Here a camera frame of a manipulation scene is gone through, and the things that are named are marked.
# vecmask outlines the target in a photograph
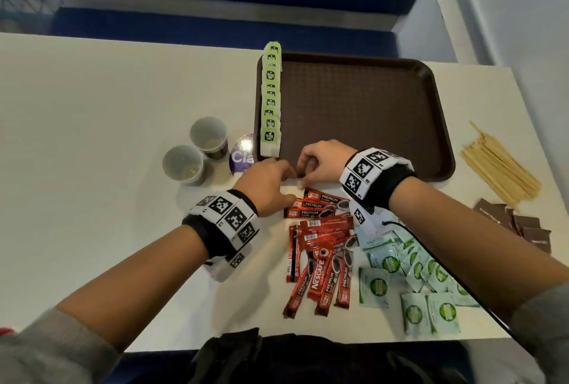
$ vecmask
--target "white table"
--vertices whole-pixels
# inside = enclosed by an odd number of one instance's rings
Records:
[[[227,123],[230,146],[252,132],[259,57],[256,50],[0,33],[0,325],[23,328],[177,226],[209,191],[231,186],[227,160],[213,165],[205,185],[183,188],[164,175],[161,159],[189,142],[190,125],[204,115]],[[539,198],[521,210],[553,231],[553,256],[569,263],[569,218],[512,72],[428,65],[456,158],[455,174],[437,187],[468,206],[480,197],[499,201],[459,156],[476,138],[468,124],[475,121],[543,182]],[[263,336],[294,332],[342,343],[405,340],[396,290],[389,310],[360,308],[355,278],[348,311],[315,317],[305,300],[295,320],[283,319],[293,288],[285,283],[287,224],[280,215],[266,219],[253,255],[223,284],[200,269],[130,349],[193,349],[251,327]],[[459,338],[506,336],[482,309],[460,308],[459,321]]]

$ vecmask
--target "green circular logo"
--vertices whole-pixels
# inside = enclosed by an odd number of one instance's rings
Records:
[[[437,267],[437,270],[435,270],[435,275],[440,282],[444,282],[448,278],[448,273],[446,273],[441,266]]]
[[[405,311],[405,316],[413,324],[418,324],[423,321],[423,311],[415,305],[409,306]]]
[[[456,308],[450,303],[443,303],[439,308],[439,314],[445,321],[452,321],[456,318]]]
[[[376,278],[370,283],[369,289],[371,289],[372,293],[376,296],[385,296],[388,293],[388,283],[383,279]]]
[[[389,273],[395,273],[399,270],[399,260],[395,257],[385,257],[383,261],[381,261],[381,267],[387,270]]]
[[[423,270],[423,264],[417,263],[415,267],[413,267],[413,274],[415,275],[415,279],[419,279],[421,277],[421,271]]]
[[[429,275],[432,273],[433,270],[435,270],[436,265],[437,265],[437,262],[435,260],[429,261],[429,265],[427,266],[427,268],[429,269]]]

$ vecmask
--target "wristband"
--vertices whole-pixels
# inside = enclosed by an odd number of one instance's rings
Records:
[[[182,224],[196,230],[210,258],[224,256],[232,267],[245,258],[239,251],[259,231],[257,209],[245,194],[234,189],[203,198]]]
[[[352,198],[373,213],[374,207],[388,209],[389,198],[397,185],[414,175],[408,159],[372,147],[348,160],[340,183]]]

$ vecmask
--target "hand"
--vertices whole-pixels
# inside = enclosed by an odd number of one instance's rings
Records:
[[[295,194],[281,194],[281,182],[289,177],[296,177],[296,173],[287,161],[265,159],[243,173],[233,189],[251,199],[259,217],[271,216],[296,200]]]
[[[311,186],[316,182],[338,182],[346,162],[356,152],[353,147],[338,140],[304,146],[296,164],[296,171],[306,174],[302,186]]]

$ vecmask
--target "wire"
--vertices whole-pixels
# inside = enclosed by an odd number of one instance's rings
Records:
[[[431,253],[431,251],[429,250],[429,248],[427,248],[423,242],[421,242],[419,240],[418,237],[416,237],[415,233],[413,233],[409,228],[407,228],[405,225],[403,225],[402,223],[399,222],[395,222],[395,221],[385,221],[381,223],[382,225],[398,225],[400,226],[402,229],[404,229],[405,231],[407,231],[410,235],[413,236],[413,238],[423,247],[424,250],[426,250],[429,254],[431,254],[433,257],[435,257],[434,254]],[[472,293],[472,291],[464,284],[464,282],[462,282],[453,272],[451,272],[447,267],[445,267],[444,265],[440,264],[439,265],[445,269],[445,271],[451,275],[463,288],[466,288],[468,293],[472,296],[472,298],[478,302],[478,304],[480,305],[480,307],[482,309],[484,309],[493,319],[496,323],[498,323],[498,325],[504,329],[504,331],[506,331],[507,334],[509,334],[512,339],[514,339],[518,344],[520,343],[520,341],[518,341],[518,338],[516,338],[516,336],[512,333],[512,331],[510,330],[510,328],[494,313],[490,310],[490,308],[488,308],[484,303],[482,303],[482,301],[480,301],[480,299],[474,295]]]

